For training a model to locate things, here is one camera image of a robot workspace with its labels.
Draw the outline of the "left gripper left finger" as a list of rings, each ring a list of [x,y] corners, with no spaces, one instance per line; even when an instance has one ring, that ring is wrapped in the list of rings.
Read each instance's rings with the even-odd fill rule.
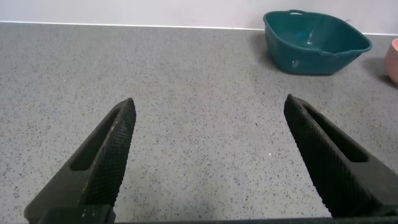
[[[114,223],[136,123],[132,98],[103,118],[24,210],[29,223]]]

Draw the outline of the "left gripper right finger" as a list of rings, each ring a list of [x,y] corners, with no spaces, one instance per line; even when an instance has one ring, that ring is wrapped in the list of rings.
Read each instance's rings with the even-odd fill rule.
[[[303,99],[284,116],[310,178],[333,217],[397,214],[397,174]]]

